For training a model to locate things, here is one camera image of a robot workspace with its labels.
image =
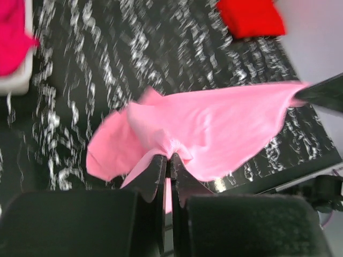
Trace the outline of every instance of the magenta cloth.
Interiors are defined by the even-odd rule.
[[[25,34],[24,0],[0,0],[0,77],[16,71],[38,41]]]
[[[87,171],[109,181],[136,178],[156,154],[178,153],[187,170],[207,182],[234,172],[284,125],[288,107],[302,103],[300,82],[279,82],[161,96],[148,88],[140,103],[109,115],[88,145]],[[171,211],[167,183],[166,212]]]

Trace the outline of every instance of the white bin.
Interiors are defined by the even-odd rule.
[[[29,35],[33,34],[32,26],[32,0],[25,0],[25,30]],[[0,77],[0,95],[24,95],[28,91],[29,81],[32,75],[32,49],[27,52],[26,58],[19,69],[13,74]]]

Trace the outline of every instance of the black cable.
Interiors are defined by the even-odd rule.
[[[168,230],[171,230],[171,229],[173,229],[173,225],[172,224],[165,226],[165,231],[168,231]]]
[[[169,257],[174,254],[174,250],[169,250],[161,254],[161,257]]]

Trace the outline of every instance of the pink fabric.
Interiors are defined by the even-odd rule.
[[[25,34],[24,0],[0,0],[0,76],[13,73],[37,45]]]
[[[178,153],[198,180],[234,172],[254,157],[284,125],[294,94],[306,87],[280,82],[160,96],[149,88],[99,127],[87,153],[87,171],[103,180],[128,174],[122,187],[156,154]],[[171,206],[167,183],[167,209]]]

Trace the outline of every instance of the fabric fold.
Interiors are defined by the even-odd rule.
[[[224,177],[280,132],[287,108],[302,104],[294,94],[306,86],[279,82],[163,97],[149,88],[140,103],[130,102],[99,127],[88,146],[87,171],[104,180],[128,174],[124,187],[154,155],[178,153],[198,180]]]

